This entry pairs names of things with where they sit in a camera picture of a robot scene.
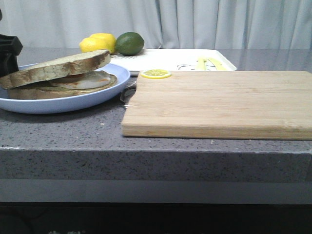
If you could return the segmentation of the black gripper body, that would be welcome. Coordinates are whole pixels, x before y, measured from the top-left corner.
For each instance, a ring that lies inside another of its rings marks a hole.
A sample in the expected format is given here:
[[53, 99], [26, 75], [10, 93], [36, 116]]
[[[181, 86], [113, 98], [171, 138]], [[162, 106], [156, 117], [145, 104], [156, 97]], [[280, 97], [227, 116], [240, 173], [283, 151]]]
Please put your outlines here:
[[19, 70], [17, 56], [23, 45], [17, 36], [0, 35], [0, 76]]

